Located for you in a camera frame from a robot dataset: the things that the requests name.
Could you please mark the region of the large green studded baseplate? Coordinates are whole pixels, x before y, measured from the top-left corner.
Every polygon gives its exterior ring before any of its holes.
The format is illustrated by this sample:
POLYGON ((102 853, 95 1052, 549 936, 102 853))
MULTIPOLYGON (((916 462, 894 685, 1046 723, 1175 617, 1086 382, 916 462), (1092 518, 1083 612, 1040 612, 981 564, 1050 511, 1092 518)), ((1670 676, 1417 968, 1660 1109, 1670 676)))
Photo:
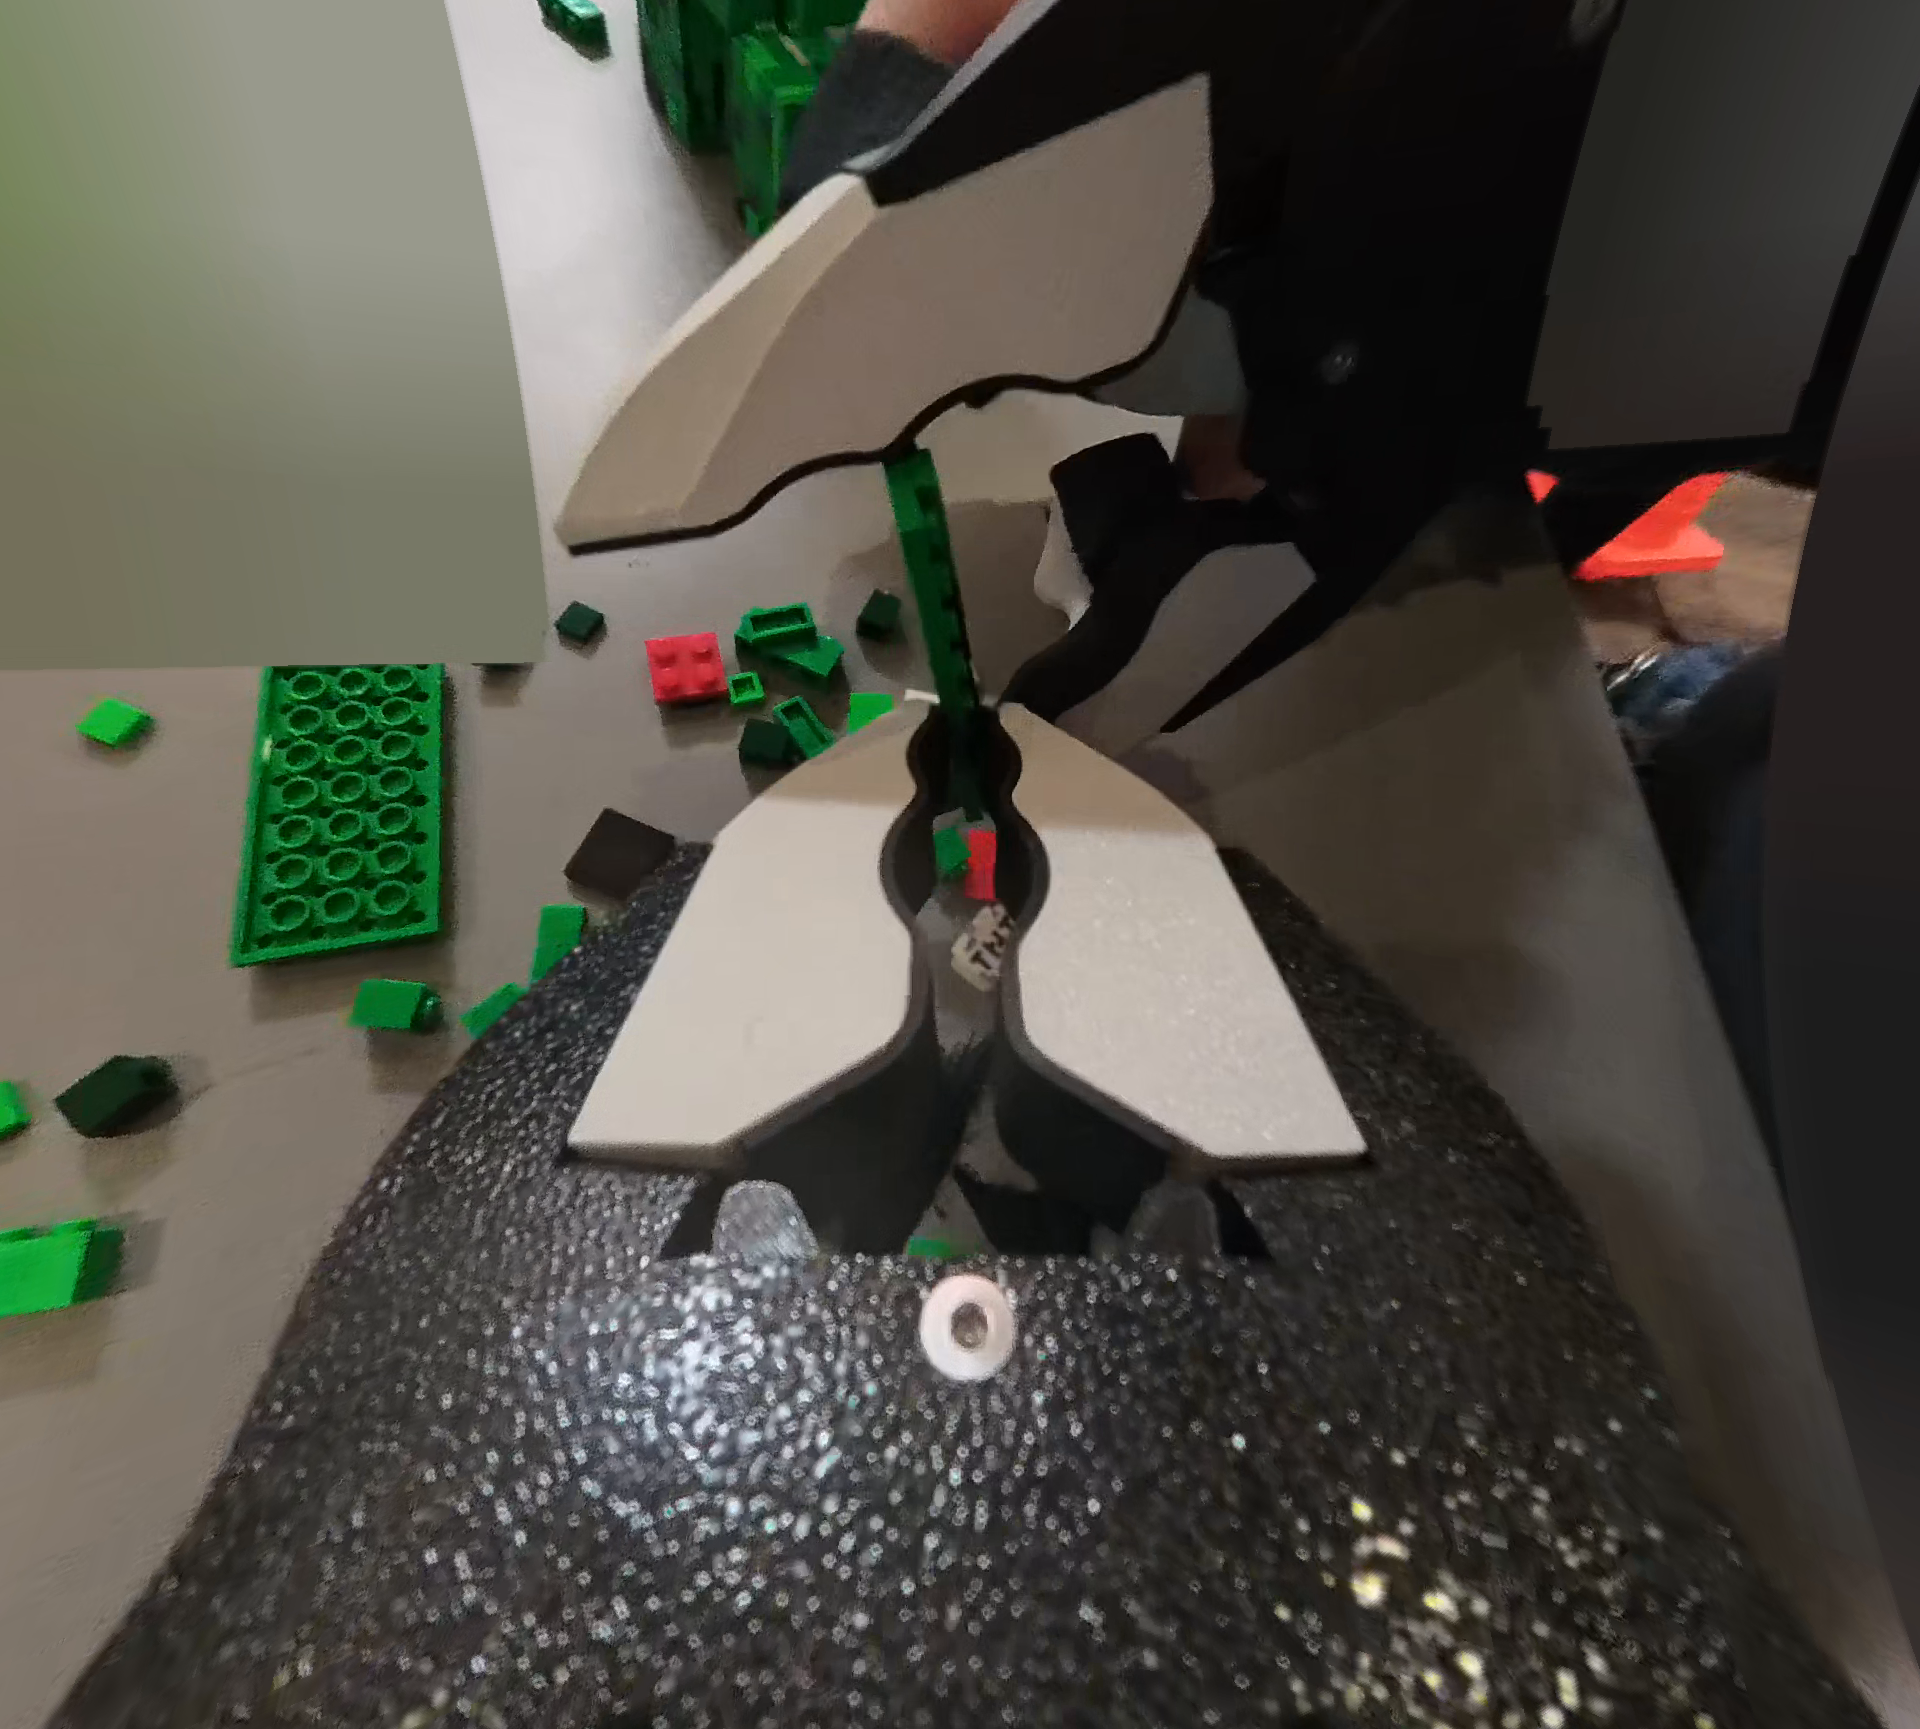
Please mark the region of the large green studded baseplate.
POLYGON ((442 662, 265 669, 229 967, 438 937, 445 805, 442 662))

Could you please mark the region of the red-orange plastic object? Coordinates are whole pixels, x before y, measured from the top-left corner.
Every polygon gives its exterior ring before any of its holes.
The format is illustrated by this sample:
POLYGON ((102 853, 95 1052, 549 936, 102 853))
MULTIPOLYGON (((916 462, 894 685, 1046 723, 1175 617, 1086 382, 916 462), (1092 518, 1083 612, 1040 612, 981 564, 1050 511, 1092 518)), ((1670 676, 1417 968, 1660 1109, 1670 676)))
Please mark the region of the red-orange plastic object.
POLYGON ((1705 515, 1726 484, 1723 473, 1697 474, 1652 494, 1579 490, 1547 473, 1528 474, 1555 558, 1587 584, 1714 574, 1723 563, 1723 543, 1705 526, 1705 515))

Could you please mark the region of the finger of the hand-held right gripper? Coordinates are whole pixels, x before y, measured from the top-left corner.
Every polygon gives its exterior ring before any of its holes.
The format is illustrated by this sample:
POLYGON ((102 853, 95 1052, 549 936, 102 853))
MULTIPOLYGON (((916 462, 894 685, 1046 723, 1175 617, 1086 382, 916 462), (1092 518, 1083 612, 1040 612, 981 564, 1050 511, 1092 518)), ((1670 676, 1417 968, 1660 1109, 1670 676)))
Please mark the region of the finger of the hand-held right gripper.
POLYGON ((1001 704, 1096 752, 1165 734, 1315 584, 1280 500, 1187 494, 1155 434, 1078 450, 1047 484, 1037 594, 1069 626, 1015 669, 1001 704))
POLYGON ((810 191, 660 341, 557 518, 570 553, 723 535, 970 393, 1147 359, 1213 208, 1208 79, 904 202, 874 184, 810 191))

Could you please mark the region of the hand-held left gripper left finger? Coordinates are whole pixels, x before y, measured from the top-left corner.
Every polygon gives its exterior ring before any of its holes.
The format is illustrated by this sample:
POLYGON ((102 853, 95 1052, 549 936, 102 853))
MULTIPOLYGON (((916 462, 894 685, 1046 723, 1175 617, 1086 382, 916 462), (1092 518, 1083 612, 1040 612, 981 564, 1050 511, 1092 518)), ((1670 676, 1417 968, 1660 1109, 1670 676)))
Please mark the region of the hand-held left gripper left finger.
POLYGON ((568 1145, 703 1172, 904 1060, 929 1015, 943 717, 897 709, 716 838, 568 1145))

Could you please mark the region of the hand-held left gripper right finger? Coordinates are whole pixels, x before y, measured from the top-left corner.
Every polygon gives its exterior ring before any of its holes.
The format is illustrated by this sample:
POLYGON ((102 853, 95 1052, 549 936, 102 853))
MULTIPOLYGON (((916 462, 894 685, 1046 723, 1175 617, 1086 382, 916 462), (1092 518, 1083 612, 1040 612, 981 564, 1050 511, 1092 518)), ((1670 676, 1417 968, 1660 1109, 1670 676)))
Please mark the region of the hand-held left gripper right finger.
POLYGON ((1015 783, 1002 1006, 1022 1065, 1217 1175, 1354 1166, 1356 1117, 1213 838, 1170 797, 1006 703, 1015 783))

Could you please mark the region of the scattered small green bricks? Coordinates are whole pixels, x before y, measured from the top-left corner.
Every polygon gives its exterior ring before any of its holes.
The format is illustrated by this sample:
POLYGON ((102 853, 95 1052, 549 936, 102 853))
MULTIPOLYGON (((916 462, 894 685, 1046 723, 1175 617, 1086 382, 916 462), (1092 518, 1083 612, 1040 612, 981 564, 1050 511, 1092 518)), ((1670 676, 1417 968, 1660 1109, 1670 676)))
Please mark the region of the scattered small green bricks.
MULTIPOLYGON (((738 248, 723 187, 672 151, 640 53, 591 66, 469 17, 465 83, 509 295, 537 484, 560 493, 643 342, 738 248)), ((446 662, 446 916, 425 944, 229 967, 260 681, 164 669, 159 727, 83 737, 83 681, 4 676, 4 1385, 38 1342, 105 1340, 111 1297, 181 1288, 239 1322, 365 1175, 375 1099, 425 1089, 550 968, 587 908, 591 811, 719 820, 735 720, 646 717, 665 598, 587 563, 613 637, 528 667, 446 662)))

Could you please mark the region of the green brick plate assembly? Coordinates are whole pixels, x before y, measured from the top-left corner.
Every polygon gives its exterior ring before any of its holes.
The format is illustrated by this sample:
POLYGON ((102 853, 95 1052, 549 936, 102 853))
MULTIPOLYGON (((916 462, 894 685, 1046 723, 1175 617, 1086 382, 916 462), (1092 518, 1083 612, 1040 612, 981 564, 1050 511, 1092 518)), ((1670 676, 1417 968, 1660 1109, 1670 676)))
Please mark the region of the green brick plate assembly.
POLYGON ((987 768, 987 717, 975 676, 970 622, 959 556, 949 540, 946 500, 932 453, 912 445, 886 464, 886 487, 898 535, 907 587, 916 598, 936 704, 946 723, 949 805, 970 825, 991 825, 987 768))

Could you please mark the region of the grey desk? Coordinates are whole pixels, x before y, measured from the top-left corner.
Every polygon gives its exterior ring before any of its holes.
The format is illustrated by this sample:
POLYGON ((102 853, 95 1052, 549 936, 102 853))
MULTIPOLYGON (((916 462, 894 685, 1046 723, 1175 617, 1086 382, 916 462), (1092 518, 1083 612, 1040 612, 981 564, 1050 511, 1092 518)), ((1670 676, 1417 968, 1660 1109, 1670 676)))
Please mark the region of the grey desk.
MULTIPOLYGON (((634 0, 446 0, 539 500, 654 341, 733 262, 727 184, 660 130, 634 0)), ((640 641, 751 601, 852 612, 897 584, 870 473, 806 480, 712 546, 574 563, 610 612, 487 682, 452 669, 452 937, 399 975, 455 1008, 525 975, 601 810, 712 841, 748 794, 735 724, 662 720, 640 641)), ((349 1198, 465 1040, 347 1023, 383 954, 229 967, 253 669, 4 681, 4 1072, 38 1102, 115 1050, 184 1106, 4 1145, 4 1225, 112 1212, 130 1285, 4 1325, 4 1725, 43 1726, 229 1455, 349 1198)), ((1461 508, 1309 660, 1135 768, 1286 880, 1513 1106, 1597 1228, 1677 1385, 1714 1503, 1895 1726, 1917 1667, 1892 1605, 1785 1201, 1559 567, 1530 505, 1461 508)))

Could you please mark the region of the small red studded brick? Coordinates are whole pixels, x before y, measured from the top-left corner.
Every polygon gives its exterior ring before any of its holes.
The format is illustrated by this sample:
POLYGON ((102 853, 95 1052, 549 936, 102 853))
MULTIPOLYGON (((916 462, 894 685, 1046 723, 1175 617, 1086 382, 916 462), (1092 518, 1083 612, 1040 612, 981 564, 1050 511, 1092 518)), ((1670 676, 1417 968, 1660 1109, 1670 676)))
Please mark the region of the small red studded brick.
POLYGON ((733 699, 733 675, 716 633, 648 637, 643 653, 657 709, 705 709, 733 699))

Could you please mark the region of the person's blue jeans leg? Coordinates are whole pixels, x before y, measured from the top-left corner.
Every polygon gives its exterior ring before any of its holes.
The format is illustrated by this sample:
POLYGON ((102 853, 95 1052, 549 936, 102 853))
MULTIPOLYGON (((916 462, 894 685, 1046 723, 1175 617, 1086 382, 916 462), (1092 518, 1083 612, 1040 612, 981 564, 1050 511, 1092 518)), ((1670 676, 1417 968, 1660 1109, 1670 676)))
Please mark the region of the person's blue jeans leg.
POLYGON ((1681 643, 1618 667, 1607 704, 1680 884, 1760 829, 1785 641, 1681 643))

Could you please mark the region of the black square tile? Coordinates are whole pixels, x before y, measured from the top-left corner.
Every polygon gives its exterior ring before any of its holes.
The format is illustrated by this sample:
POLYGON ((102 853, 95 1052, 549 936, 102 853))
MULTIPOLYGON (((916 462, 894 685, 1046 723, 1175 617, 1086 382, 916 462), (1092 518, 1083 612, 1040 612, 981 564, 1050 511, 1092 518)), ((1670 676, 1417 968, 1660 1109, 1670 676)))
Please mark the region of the black square tile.
POLYGON ((570 890, 630 904, 678 853, 681 841, 620 810, 601 810, 577 852, 564 859, 570 890))

